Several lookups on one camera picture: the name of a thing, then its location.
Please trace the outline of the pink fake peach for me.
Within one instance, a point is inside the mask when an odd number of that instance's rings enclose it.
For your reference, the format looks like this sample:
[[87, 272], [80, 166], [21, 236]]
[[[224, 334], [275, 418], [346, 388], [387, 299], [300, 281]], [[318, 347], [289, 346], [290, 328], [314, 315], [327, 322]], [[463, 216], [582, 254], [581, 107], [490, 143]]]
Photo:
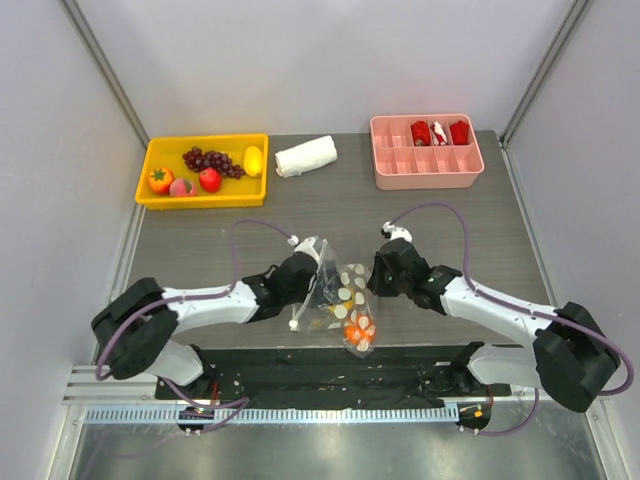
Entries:
[[169, 187], [171, 197], [193, 197], [198, 195], [197, 186], [186, 178], [175, 179]]

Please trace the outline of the purple fake grape bunch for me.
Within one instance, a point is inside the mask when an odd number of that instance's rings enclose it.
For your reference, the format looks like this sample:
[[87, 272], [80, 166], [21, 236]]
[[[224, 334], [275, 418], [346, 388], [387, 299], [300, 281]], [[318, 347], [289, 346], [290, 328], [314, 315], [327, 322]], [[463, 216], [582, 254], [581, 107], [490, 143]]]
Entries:
[[198, 173], [212, 168], [220, 175], [229, 178], [240, 179], [246, 174], [239, 164], [234, 163], [227, 153], [221, 151], [203, 151], [194, 146], [182, 154], [182, 159], [189, 170]]

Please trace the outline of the orange red fake persimmon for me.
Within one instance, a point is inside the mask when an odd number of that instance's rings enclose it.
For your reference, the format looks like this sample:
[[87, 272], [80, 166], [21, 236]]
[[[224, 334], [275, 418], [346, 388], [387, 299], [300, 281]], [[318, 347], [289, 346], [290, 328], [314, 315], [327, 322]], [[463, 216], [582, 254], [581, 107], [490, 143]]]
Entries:
[[154, 168], [148, 175], [148, 184], [151, 191], [157, 195], [168, 195], [174, 182], [172, 171], [166, 167]]

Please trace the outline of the clear zip top bag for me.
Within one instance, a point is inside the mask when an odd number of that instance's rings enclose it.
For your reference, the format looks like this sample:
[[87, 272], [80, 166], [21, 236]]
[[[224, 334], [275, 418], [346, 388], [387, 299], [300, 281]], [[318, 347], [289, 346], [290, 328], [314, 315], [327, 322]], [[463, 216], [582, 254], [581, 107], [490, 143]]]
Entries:
[[[327, 331], [338, 336], [346, 350], [355, 357], [367, 357], [374, 350], [377, 331], [372, 346], [365, 351], [358, 351], [347, 344], [343, 329], [349, 323], [361, 328], [376, 326], [369, 305], [371, 294], [366, 287], [369, 276], [369, 269], [361, 263], [339, 262], [325, 240], [324, 255], [315, 280], [305, 301], [292, 307], [289, 329], [303, 333]], [[353, 290], [360, 290], [366, 295], [366, 304], [360, 308], [353, 306]]]

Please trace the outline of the red fake tomato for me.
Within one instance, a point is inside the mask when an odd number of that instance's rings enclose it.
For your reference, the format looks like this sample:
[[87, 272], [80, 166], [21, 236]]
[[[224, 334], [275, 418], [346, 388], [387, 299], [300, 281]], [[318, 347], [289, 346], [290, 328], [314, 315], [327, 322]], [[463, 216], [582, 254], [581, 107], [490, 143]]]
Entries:
[[215, 168], [209, 167], [199, 173], [199, 183], [204, 191], [217, 193], [222, 185], [222, 177]]

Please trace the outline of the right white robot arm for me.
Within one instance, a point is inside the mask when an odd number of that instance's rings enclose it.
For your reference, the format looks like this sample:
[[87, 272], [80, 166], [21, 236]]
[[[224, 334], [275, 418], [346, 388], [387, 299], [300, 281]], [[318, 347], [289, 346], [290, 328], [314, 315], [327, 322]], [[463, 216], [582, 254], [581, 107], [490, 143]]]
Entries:
[[467, 320], [513, 341], [503, 347], [478, 342], [454, 360], [451, 380], [465, 395], [501, 383], [537, 388], [563, 407], [588, 410], [621, 364], [587, 309], [518, 300], [444, 265], [430, 266], [413, 244], [397, 238], [374, 256], [367, 284], [377, 297], [406, 296], [417, 307]]

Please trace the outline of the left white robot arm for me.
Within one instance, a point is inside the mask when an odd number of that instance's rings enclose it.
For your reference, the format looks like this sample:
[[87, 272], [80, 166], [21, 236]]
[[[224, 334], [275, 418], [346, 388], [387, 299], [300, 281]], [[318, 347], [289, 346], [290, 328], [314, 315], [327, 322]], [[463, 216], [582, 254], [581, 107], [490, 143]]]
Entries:
[[126, 380], [148, 373], [193, 399], [205, 397], [215, 380], [202, 351], [173, 337], [219, 324], [248, 324], [278, 316], [306, 299], [320, 255], [296, 250], [266, 272], [222, 287], [162, 288], [143, 278], [91, 322], [100, 347], [95, 376]]

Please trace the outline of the yellow fake mango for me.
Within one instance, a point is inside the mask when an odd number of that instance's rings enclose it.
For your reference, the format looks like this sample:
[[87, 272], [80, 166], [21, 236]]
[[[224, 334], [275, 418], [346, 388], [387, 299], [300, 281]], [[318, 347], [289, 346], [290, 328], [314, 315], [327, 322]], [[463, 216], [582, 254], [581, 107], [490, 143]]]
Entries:
[[260, 148], [250, 146], [245, 150], [243, 158], [244, 172], [253, 178], [258, 178], [262, 175], [263, 167], [263, 152]]

